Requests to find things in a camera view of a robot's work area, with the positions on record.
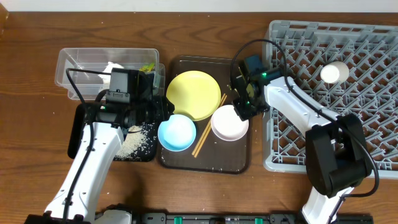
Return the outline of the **light blue bowl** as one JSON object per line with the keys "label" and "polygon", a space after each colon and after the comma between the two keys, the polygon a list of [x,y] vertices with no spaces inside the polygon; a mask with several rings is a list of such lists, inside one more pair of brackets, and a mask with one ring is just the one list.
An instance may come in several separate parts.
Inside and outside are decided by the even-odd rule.
{"label": "light blue bowl", "polygon": [[158,139],[162,147],[172,152],[188,149],[194,142],[197,130],[194,122],[187,116],[173,114],[158,128]]}

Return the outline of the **rice pile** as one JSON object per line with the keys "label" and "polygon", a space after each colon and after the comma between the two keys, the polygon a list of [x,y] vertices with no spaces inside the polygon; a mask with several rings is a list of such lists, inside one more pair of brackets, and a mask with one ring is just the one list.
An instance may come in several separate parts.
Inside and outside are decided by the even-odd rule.
{"label": "rice pile", "polygon": [[133,126],[128,129],[127,135],[115,159],[120,161],[133,161],[141,147],[146,144],[147,131],[145,126]]}

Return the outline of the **pink bowl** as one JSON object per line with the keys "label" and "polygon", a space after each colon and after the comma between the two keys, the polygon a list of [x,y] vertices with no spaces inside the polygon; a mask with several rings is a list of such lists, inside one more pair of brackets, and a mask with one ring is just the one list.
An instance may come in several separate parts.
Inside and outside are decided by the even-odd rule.
{"label": "pink bowl", "polygon": [[242,121],[233,105],[219,107],[211,117],[211,130],[224,141],[237,141],[249,129],[249,121]]}

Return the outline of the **green snack wrapper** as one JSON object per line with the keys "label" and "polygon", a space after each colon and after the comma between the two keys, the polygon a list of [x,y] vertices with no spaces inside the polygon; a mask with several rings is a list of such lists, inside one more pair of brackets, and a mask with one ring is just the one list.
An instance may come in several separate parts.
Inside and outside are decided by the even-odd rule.
{"label": "green snack wrapper", "polygon": [[155,63],[145,64],[139,69],[139,71],[141,72],[152,72],[154,70],[155,70]]}

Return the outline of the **white napkin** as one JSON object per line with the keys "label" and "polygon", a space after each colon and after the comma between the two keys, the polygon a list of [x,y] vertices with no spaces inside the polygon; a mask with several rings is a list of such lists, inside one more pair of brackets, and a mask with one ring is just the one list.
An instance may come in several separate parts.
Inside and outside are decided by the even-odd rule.
{"label": "white napkin", "polygon": [[124,68],[122,65],[118,63],[108,62],[106,68],[103,70],[103,74],[99,74],[98,76],[102,79],[103,84],[110,84],[111,77],[108,75],[112,72],[114,68]]}

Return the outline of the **white cup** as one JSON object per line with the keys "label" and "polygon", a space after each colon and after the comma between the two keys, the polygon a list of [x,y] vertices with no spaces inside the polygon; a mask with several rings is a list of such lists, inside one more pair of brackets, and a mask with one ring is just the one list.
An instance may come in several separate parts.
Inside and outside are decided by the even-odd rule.
{"label": "white cup", "polygon": [[343,62],[332,62],[321,69],[320,77],[329,84],[345,82],[349,77],[349,68]]}

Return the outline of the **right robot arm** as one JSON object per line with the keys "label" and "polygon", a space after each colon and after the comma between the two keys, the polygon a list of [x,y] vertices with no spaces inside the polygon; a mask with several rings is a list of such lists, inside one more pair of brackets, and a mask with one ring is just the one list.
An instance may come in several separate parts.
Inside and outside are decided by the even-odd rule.
{"label": "right robot arm", "polygon": [[258,55],[241,61],[239,72],[231,84],[238,92],[233,106],[241,120],[275,108],[304,135],[305,168],[313,187],[301,209],[301,221],[335,222],[345,196],[373,170],[363,149],[360,119],[324,109],[292,78],[285,78],[282,69],[263,66]]}

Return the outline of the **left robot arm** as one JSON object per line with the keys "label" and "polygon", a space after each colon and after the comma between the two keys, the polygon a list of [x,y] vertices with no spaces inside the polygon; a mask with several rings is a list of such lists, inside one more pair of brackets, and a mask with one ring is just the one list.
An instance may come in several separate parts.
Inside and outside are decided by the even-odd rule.
{"label": "left robot arm", "polygon": [[153,94],[153,81],[145,72],[113,68],[108,76],[109,88],[92,103],[76,91],[81,103],[69,142],[75,150],[72,166],[44,213],[28,215],[26,223],[139,223],[140,217],[121,204],[96,215],[98,199],[129,129],[167,121],[174,106]]}

